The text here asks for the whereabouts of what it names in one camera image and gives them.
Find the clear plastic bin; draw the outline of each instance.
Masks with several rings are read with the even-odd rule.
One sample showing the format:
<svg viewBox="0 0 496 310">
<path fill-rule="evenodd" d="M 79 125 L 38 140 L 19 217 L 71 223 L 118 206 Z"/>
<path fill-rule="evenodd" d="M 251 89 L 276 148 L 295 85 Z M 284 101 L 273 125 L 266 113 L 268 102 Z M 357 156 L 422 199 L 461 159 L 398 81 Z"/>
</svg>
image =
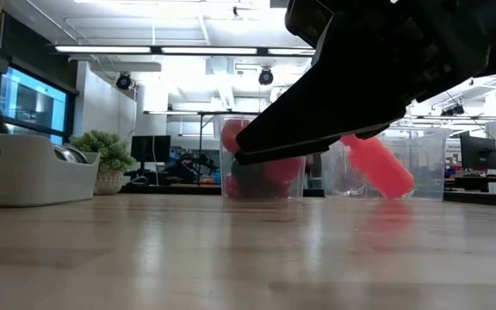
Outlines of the clear plastic bin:
<svg viewBox="0 0 496 310">
<path fill-rule="evenodd" d="M 220 116 L 221 193 L 233 200 L 301 199 L 305 157 L 242 166 L 234 159 L 236 135 L 256 116 Z"/>
<path fill-rule="evenodd" d="M 414 177 L 414 187 L 405 198 L 443 199 L 445 144 L 450 132 L 442 128 L 392 127 L 379 135 Z M 349 150 L 337 142 L 322 154 L 325 195 L 381 197 L 378 189 L 351 167 Z"/>
</svg>

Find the wooden table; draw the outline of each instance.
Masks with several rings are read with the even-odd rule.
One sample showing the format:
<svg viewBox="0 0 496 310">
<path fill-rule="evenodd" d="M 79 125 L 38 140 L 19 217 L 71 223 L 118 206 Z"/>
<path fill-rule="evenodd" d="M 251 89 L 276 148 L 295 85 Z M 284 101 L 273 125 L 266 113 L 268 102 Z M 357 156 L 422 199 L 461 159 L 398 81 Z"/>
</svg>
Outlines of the wooden table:
<svg viewBox="0 0 496 310">
<path fill-rule="evenodd" d="M 0 309 L 496 309 L 496 207 L 117 195 L 0 208 Z"/>
</svg>

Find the red bottle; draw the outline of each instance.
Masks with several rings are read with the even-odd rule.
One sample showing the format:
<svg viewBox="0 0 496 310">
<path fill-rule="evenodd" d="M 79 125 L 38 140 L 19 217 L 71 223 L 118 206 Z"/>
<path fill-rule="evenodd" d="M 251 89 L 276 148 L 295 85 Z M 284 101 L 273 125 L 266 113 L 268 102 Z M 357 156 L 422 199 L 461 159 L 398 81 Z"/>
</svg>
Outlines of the red bottle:
<svg viewBox="0 0 496 310">
<path fill-rule="evenodd" d="M 360 171 L 382 195 L 400 198 L 414 185 L 411 172 L 376 138 L 359 139 L 354 134 L 343 137 L 350 147 L 351 165 Z"/>
</svg>

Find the green plant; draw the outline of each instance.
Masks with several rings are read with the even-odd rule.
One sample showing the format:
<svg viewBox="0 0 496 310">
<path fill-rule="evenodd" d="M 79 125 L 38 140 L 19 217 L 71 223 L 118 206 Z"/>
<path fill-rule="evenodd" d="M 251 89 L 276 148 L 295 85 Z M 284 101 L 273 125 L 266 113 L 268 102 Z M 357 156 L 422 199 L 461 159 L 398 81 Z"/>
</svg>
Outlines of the green plant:
<svg viewBox="0 0 496 310">
<path fill-rule="evenodd" d="M 129 156 L 126 141 L 120 141 L 115 133 L 92 130 L 79 138 L 71 138 L 70 144 L 82 152 L 100 152 L 99 171 L 128 171 L 135 159 Z"/>
</svg>

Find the computer monitor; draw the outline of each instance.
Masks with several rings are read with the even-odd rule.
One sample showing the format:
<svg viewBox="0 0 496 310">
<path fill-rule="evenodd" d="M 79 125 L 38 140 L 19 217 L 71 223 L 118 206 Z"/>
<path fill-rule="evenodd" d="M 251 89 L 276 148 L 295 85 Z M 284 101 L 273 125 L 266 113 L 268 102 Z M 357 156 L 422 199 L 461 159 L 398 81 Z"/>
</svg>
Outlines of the computer monitor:
<svg viewBox="0 0 496 310">
<path fill-rule="evenodd" d="M 138 162 L 167 163 L 170 161 L 171 136 L 134 136 L 131 156 Z"/>
<path fill-rule="evenodd" d="M 496 169 L 494 139 L 461 136 L 462 168 L 473 170 Z"/>
</svg>

